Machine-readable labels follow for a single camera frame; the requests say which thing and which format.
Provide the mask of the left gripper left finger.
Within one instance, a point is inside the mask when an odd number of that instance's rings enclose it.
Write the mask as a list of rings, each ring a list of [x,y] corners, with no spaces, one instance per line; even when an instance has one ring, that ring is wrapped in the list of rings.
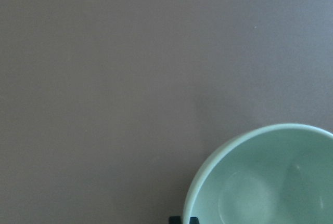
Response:
[[[168,224],[182,224],[181,216],[170,216],[168,218]]]

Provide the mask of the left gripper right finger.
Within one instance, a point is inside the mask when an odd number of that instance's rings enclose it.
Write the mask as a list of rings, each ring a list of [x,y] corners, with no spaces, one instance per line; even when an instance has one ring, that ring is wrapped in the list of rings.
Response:
[[[189,224],[200,224],[197,217],[190,217]]]

